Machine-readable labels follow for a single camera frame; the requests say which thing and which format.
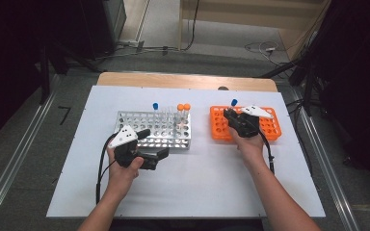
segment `black cabinet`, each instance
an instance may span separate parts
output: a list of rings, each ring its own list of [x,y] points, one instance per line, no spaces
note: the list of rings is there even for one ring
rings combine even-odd
[[[85,59],[113,53],[126,20],[122,0],[43,1],[46,29]]]

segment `hand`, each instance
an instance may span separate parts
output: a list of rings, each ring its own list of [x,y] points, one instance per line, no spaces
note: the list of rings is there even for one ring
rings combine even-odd
[[[237,144],[237,149],[242,152],[245,165],[250,166],[259,160],[263,160],[263,140],[257,135],[251,138],[241,138],[237,131],[229,127],[230,136]]]
[[[112,163],[115,160],[114,148],[107,148],[107,154],[109,156],[109,163]],[[104,196],[111,195],[118,201],[121,201],[123,198],[125,198],[134,179],[139,176],[138,169],[143,162],[143,158],[137,157],[133,160],[129,167],[121,167],[117,162],[110,165],[109,182]]]

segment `forearm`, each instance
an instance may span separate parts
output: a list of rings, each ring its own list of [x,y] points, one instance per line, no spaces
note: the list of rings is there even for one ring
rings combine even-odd
[[[248,162],[247,167],[274,230],[320,230],[279,183],[263,158]]]
[[[103,198],[101,198],[78,230],[109,230],[114,213],[120,202],[119,196],[107,192],[104,193]]]

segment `blue test tube cap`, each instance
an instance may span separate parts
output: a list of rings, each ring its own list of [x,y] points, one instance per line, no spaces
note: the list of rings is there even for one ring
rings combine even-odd
[[[233,99],[232,100],[232,103],[230,104],[232,107],[236,106],[237,104],[237,99]]]

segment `orange test tube cap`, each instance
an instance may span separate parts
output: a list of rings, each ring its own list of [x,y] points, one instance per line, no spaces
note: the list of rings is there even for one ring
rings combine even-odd
[[[184,110],[184,106],[182,104],[178,104],[178,106],[176,106],[176,109],[178,111],[182,111],[182,110]]]
[[[191,109],[191,104],[188,104],[188,103],[184,104],[185,111],[189,111],[190,109]]]

